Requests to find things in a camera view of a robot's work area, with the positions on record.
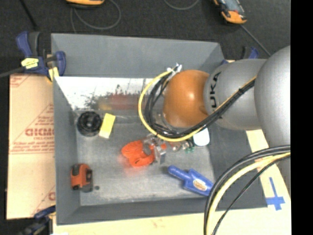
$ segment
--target black cord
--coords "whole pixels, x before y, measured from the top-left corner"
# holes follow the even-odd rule
[[[149,99],[147,101],[146,104],[146,108],[145,108],[145,118],[147,123],[158,133],[161,134],[164,137],[167,138],[181,138],[184,137],[188,134],[190,134],[191,132],[195,131],[195,130],[203,130],[205,128],[207,128],[209,125],[211,125],[212,123],[214,123],[216,120],[218,120],[220,118],[220,116],[226,111],[228,110],[228,108],[235,103],[235,101],[242,95],[244,94],[246,91],[248,91],[250,88],[252,88],[254,86],[254,82],[255,79],[252,79],[249,83],[247,83],[246,85],[244,85],[242,88],[240,88],[232,97],[230,97],[224,104],[223,106],[219,107],[218,110],[216,110],[215,112],[213,112],[212,114],[210,114],[207,118],[205,118],[203,121],[201,121],[200,123],[198,123],[197,125],[184,130],[183,132],[180,133],[176,133],[173,132],[172,130],[167,129],[167,131],[162,131],[160,129],[155,128],[155,123],[153,122],[153,117],[152,117],[152,111],[153,111],[153,106],[156,102],[156,100],[154,100],[155,97],[155,93],[156,91],[158,91],[158,89],[160,88],[160,86],[164,83],[164,78],[161,78],[156,85],[154,86],[154,88],[152,89]]]
[[[188,10],[193,8],[200,0],[196,0],[192,5],[187,6],[187,7],[176,7],[171,5],[167,0],[163,0],[169,7],[175,10]],[[250,31],[247,30],[242,24],[240,24],[240,27],[262,48],[262,50],[268,55],[271,56],[270,52],[260,43],[259,40],[256,39],[255,36],[252,35]]]
[[[21,5],[23,6],[23,8],[24,8],[24,10],[25,10],[25,12],[26,12],[26,14],[27,14],[29,20],[31,21],[31,23],[32,23],[32,25],[33,25],[33,29],[34,29],[35,31],[39,30],[39,27],[38,27],[38,25],[36,24],[36,22],[35,22],[33,16],[32,16],[31,13],[30,13],[30,11],[28,10],[28,8],[27,8],[27,6],[26,6],[24,0],[19,0],[19,1],[20,1]]]
[[[254,162],[256,159],[261,159],[267,156],[271,155],[279,155],[286,152],[289,152],[291,150],[290,145],[283,145],[283,146],[277,146],[272,148],[263,149],[254,153],[250,153],[246,155],[245,157],[238,160],[234,165],[232,165],[230,168],[228,168],[214,183],[205,204],[204,209],[204,225],[203,225],[203,233],[206,235],[206,227],[207,227],[207,218],[208,218],[208,211],[210,209],[210,205],[212,203],[212,200],[214,199],[218,189],[223,185],[225,180],[231,177],[233,175],[233,172],[237,170],[239,167],[243,165],[247,165],[250,162]]]
[[[285,159],[289,159],[290,155],[288,155],[285,158],[279,158],[273,162],[271,162],[270,164],[268,164],[267,166],[263,167],[247,184],[246,186],[241,190],[241,192],[237,195],[237,197],[233,200],[233,202],[229,205],[229,207],[226,209],[226,211],[223,213],[223,215],[220,217],[219,221],[216,223],[216,226],[212,232],[212,235],[215,235],[219,226],[221,225],[221,222],[223,221],[223,219],[225,218],[226,214],[229,212],[229,210],[233,207],[233,205],[242,197],[242,195],[250,188],[250,186],[252,185],[252,183],[265,171],[267,170],[269,167],[271,167],[272,165],[278,163],[279,161],[285,160]]]

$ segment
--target cable bundle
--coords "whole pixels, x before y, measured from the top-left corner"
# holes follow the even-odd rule
[[[236,201],[246,192],[246,190],[251,186],[251,184],[270,166],[276,164],[277,162],[290,158],[291,156],[291,146],[278,146],[273,148],[268,148],[251,153],[242,159],[238,160],[232,167],[223,173],[222,176],[215,182],[211,189],[211,192],[207,198],[205,211],[204,211],[204,235],[215,235],[217,229],[219,228],[222,220],[224,219],[227,212],[236,203]],[[258,167],[263,167],[243,188],[239,195],[233,200],[230,206],[226,209],[224,214],[221,216],[217,224],[213,227],[213,212],[216,210],[218,203],[220,202],[222,196],[227,191],[227,189],[240,177],[252,171]]]

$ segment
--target blue handle tool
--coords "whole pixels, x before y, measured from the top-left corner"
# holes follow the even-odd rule
[[[23,31],[16,37],[16,44],[19,50],[24,54],[25,58],[38,59],[38,62],[33,67],[23,67],[23,72],[39,73],[50,78],[49,68],[45,64],[48,61],[56,61],[59,75],[63,75],[66,67],[65,53],[63,51],[57,51],[52,58],[48,59],[39,56],[37,51],[39,34],[39,32],[28,33],[27,31]]]
[[[204,196],[209,195],[213,183],[194,169],[190,169],[186,172],[174,165],[170,165],[167,170],[171,175],[184,180],[183,187],[185,189]]]

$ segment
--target blue clamp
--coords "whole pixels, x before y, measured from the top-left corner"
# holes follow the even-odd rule
[[[17,235],[37,235],[41,231],[43,231],[47,226],[49,221],[51,220],[48,215],[55,212],[55,205],[48,207],[34,215],[34,219],[36,220],[31,225],[27,226],[23,231],[17,233]]]
[[[203,196],[208,196],[210,190],[213,187],[213,183],[210,180],[208,180],[206,177],[204,177],[194,169],[190,169],[188,172],[186,172],[177,168],[174,165],[170,165],[167,170],[171,175],[181,180],[184,180],[184,189],[196,192]]]
[[[46,63],[50,61],[56,61],[59,75],[63,75],[66,68],[65,53],[63,51],[57,51],[52,57],[47,59],[39,56],[37,53],[37,42],[39,34],[40,32],[28,33],[27,31],[23,31],[16,37],[17,46],[24,54],[25,58],[38,59],[38,62],[35,63],[31,68],[23,66],[23,72],[39,73],[46,75],[49,79],[51,79],[49,74],[50,68],[46,66]]]

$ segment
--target black cable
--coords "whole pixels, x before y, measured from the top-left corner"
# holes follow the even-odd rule
[[[75,33],[77,33],[76,31],[76,28],[74,26],[74,21],[73,21],[73,11],[75,13],[75,15],[77,16],[78,20],[80,22],[82,22],[84,25],[86,25],[87,27],[89,28],[92,28],[92,29],[96,29],[96,30],[108,30],[108,29],[112,29],[113,27],[117,26],[118,23],[121,21],[122,19],[122,11],[121,11],[121,8],[118,6],[118,4],[116,2],[114,2],[113,0],[109,0],[111,3],[113,3],[113,5],[117,8],[118,10],[118,19],[115,21],[115,23],[111,24],[111,25],[108,25],[108,26],[103,26],[103,27],[99,27],[99,26],[94,26],[94,25],[91,25],[89,24],[88,22],[86,22],[77,12],[77,10],[75,8],[71,8],[70,10],[70,22],[71,22],[71,25],[72,25],[72,28],[74,30]]]
[[[250,31],[248,31],[248,29],[246,28],[246,27],[244,27],[242,24],[240,25],[240,27],[262,48],[262,50],[270,57],[271,56],[271,54],[270,54],[270,52],[263,46],[263,44],[261,44],[260,43],[260,41],[259,40],[257,40],[256,38],[255,38],[255,36],[253,36],[252,34],[251,34],[251,32]]]
[[[156,92],[159,87],[161,86],[161,81],[162,79],[159,80],[158,83],[156,83],[156,85],[154,86],[154,88],[151,91],[151,97],[152,97],[152,101],[153,101],[153,97],[154,97],[154,92]],[[252,88],[254,86],[254,82],[255,79],[252,79],[250,82],[248,82],[247,84],[245,84],[242,88],[240,88],[232,97],[230,97],[226,102],[223,103],[223,105],[221,105],[216,111],[214,111],[212,114],[210,114],[207,118],[205,118],[203,121],[201,121],[200,123],[198,123],[197,125],[184,130],[183,132],[180,133],[175,133],[175,132],[171,132],[170,130],[168,130],[168,132],[160,132],[160,130],[156,130],[155,128],[153,128],[154,123],[152,122],[152,110],[153,110],[153,106],[151,106],[150,102],[151,100],[148,100],[146,108],[145,108],[145,117],[147,117],[148,115],[148,119],[147,122],[149,123],[149,125],[158,133],[163,135],[164,137],[167,138],[181,138],[184,137],[186,135],[188,135],[189,133],[195,131],[195,130],[203,130],[204,128],[207,128],[209,125],[211,125],[212,123],[214,123],[216,120],[219,119],[219,117],[242,95],[244,94],[246,91],[248,91],[250,88]]]
[[[35,31],[39,30],[39,27],[38,27],[38,25],[36,24],[36,22],[35,22],[33,16],[32,16],[31,13],[30,13],[30,11],[28,10],[28,8],[27,8],[27,6],[26,6],[24,0],[19,0],[19,1],[20,1],[20,3],[22,4],[22,6],[23,6],[23,8],[24,8],[24,10],[25,10],[25,12],[26,12],[26,14],[27,14],[29,20],[31,21],[34,30],[35,30]]]
[[[22,71],[24,71],[24,68],[23,68],[23,67],[19,67],[19,68],[13,69],[13,70],[9,70],[9,71],[0,73],[0,78],[5,77],[5,76],[12,75],[12,74],[14,74],[14,73],[19,73],[19,72],[22,72]]]
[[[169,7],[171,7],[172,9],[175,10],[188,10],[193,8],[200,0],[196,0],[192,5],[188,6],[188,7],[176,7],[171,5],[167,0],[163,0]],[[262,48],[262,50],[268,55],[271,56],[270,52],[260,43],[259,40],[256,39],[255,36],[252,35],[252,33],[250,31],[247,30],[247,28],[245,28],[242,24],[240,24],[240,27]]]
[[[220,188],[220,186],[227,180],[235,170],[237,170],[240,166],[243,166],[247,163],[254,162],[256,159],[261,159],[267,156],[271,155],[279,155],[283,154],[286,152],[289,152],[291,150],[290,145],[282,145],[282,146],[277,146],[277,147],[272,147],[272,148],[267,148],[263,149],[251,154],[248,154],[238,160],[235,164],[233,164],[230,168],[228,168],[214,183],[208,197],[207,201],[205,204],[205,209],[204,209],[204,225],[203,225],[203,233],[206,235],[206,226],[207,226],[207,218],[208,218],[208,211],[210,208],[210,204],[212,203],[213,198],[216,195],[216,192]]]
[[[279,158],[271,163],[269,163],[267,166],[263,167],[247,184],[246,186],[241,190],[241,192],[237,195],[237,197],[233,200],[233,202],[229,205],[229,207],[226,209],[226,211],[222,214],[222,216],[220,217],[219,221],[216,223],[216,226],[212,232],[212,235],[215,235],[219,226],[221,225],[221,222],[223,221],[223,219],[225,218],[226,214],[229,212],[229,210],[233,207],[233,205],[241,198],[241,196],[250,188],[250,186],[252,185],[252,183],[258,178],[260,177],[260,175],[267,170],[269,167],[271,167],[272,165],[278,163],[279,161],[285,160],[285,159],[289,159],[290,155],[288,155],[285,158]]]

